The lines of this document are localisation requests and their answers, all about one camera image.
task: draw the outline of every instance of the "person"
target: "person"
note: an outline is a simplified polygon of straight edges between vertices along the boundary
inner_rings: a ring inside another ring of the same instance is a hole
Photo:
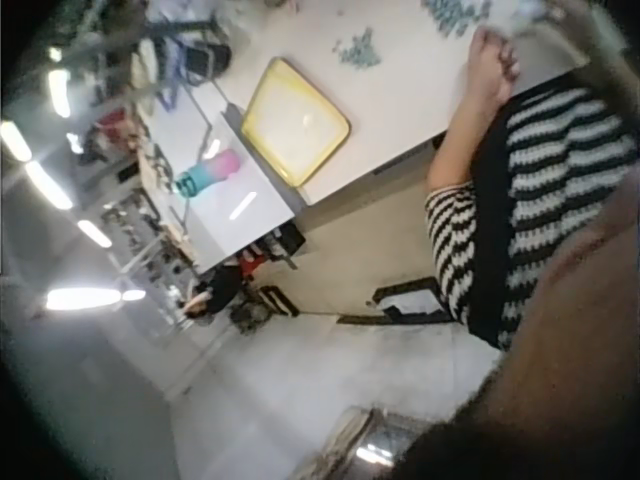
[[[636,163],[547,260],[498,368],[383,478],[637,478],[639,215]]]
[[[581,24],[572,30],[577,44],[595,56],[586,4],[552,3],[565,9],[565,24]],[[622,103],[637,105],[635,77],[612,62]],[[443,302],[471,333],[503,350],[553,253],[595,218],[638,158],[626,117],[595,89],[565,76],[510,100],[519,73],[513,45],[479,27],[466,93],[426,181]]]
[[[208,282],[189,286],[189,300],[179,302],[184,315],[197,323],[209,324],[242,289],[242,269],[238,265],[221,265]]]

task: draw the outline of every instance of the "blue beads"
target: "blue beads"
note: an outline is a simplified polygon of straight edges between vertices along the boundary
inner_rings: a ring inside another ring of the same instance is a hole
[[[421,0],[434,21],[438,24],[438,31],[447,38],[455,29],[456,36],[462,37],[470,24],[486,20],[491,15],[493,0],[483,0],[480,9],[476,4],[464,0]]]
[[[382,59],[371,45],[372,35],[373,29],[367,27],[362,35],[354,35],[352,37],[353,43],[351,47],[339,49],[339,43],[337,43],[333,51],[338,52],[340,63],[353,65],[357,70],[364,70],[378,65]]]

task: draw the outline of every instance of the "ceiling light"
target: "ceiling light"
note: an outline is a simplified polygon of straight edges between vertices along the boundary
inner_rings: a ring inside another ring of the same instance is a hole
[[[383,448],[378,448],[375,445],[373,445],[372,443],[368,444],[367,448],[369,450],[371,450],[372,452],[380,453],[382,456],[387,457],[387,458],[391,458],[393,456],[393,455],[391,455],[390,451],[385,450]]]
[[[31,160],[31,149],[15,123],[3,120],[0,126],[0,137],[16,160],[21,162]]]
[[[71,116],[71,107],[67,98],[68,70],[53,70],[49,72],[49,93],[53,102],[53,109],[62,118]]]
[[[202,158],[204,158],[205,160],[211,160],[213,157],[216,156],[216,154],[218,153],[218,150],[220,150],[220,140],[216,138],[213,140],[213,142],[211,142],[209,149],[203,155]]]
[[[84,310],[118,303],[122,295],[111,288],[58,288],[47,295],[48,310]]]
[[[78,227],[87,235],[87,237],[96,242],[102,248],[109,248],[113,245],[111,240],[109,240],[109,237],[102,233],[102,231],[96,227],[93,222],[89,220],[80,220],[78,222]]]
[[[388,458],[384,458],[383,456],[378,455],[377,453],[372,452],[371,450],[367,450],[363,447],[359,447],[358,450],[356,450],[356,455],[358,456],[358,458],[361,458],[362,460],[369,463],[378,463],[386,467],[393,466],[393,462]]]
[[[84,148],[82,148],[80,144],[80,137],[78,135],[75,133],[67,133],[67,140],[69,140],[69,146],[73,153],[77,153],[78,155],[84,153]]]
[[[59,210],[69,210],[73,203],[60,186],[44,171],[38,162],[29,162],[24,167],[38,190]]]
[[[58,47],[49,47],[49,58],[54,62],[59,62],[62,60],[62,50]]]
[[[142,300],[147,295],[144,290],[127,290],[122,294],[122,299],[125,302],[135,302],[136,300]]]
[[[229,220],[235,220],[236,218],[238,218],[244,211],[244,209],[247,208],[257,196],[258,194],[256,192],[251,192],[246,197],[244,197],[240,204],[233,210],[233,212],[231,212],[231,215],[229,215]]]

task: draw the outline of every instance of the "workshop table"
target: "workshop table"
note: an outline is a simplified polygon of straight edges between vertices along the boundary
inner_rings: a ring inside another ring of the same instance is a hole
[[[494,0],[489,24],[506,28],[516,4]],[[366,70],[341,64],[332,51],[336,41],[348,47],[366,27],[382,62]],[[305,0],[297,14],[274,10],[260,28],[248,45],[234,49],[229,70],[216,80],[226,99],[246,109],[269,61],[284,57],[351,123],[344,145],[300,187],[308,204],[446,130],[463,92],[475,30],[443,38],[420,0]],[[563,43],[551,33],[516,41],[523,71],[517,92],[576,66]]]

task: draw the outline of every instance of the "white table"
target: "white table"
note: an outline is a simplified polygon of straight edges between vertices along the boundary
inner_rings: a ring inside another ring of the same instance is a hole
[[[505,27],[515,0],[495,0],[490,23]],[[300,188],[313,204],[446,130],[465,82],[474,29],[443,39],[419,0],[304,0],[295,15],[273,11],[248,46],[234,50],[230,69],[217,80],[227,100],[247,108],[271,58],[289,60],[349,119],[351,136]],[[336,40],[373,28],[382,63],[368,70],[341,64]],[[523,91],[575,66],[558,38],[517,41]]]
[[[162,149],[175,176],[194,166],[204,151],[203,145],[207,147],[213,139],[220,141],[221,151],[232,148],[240,156],[241,166],[236,173],[189,201],[177,193],[158,189],[154,172],[140,156],[143,187],[163,222],[182,233],[180,222],[186,217],[186,245],[199,273],[294,217],[291,208],[223,118],[221,112],[225,103],[212,88],[207,84],[194,89],[192,99],[181,86],[174,111],[166,112],[156,100],[152,115],[140,112],[152,141]],[[209,108],[201,112],[195,102]]]

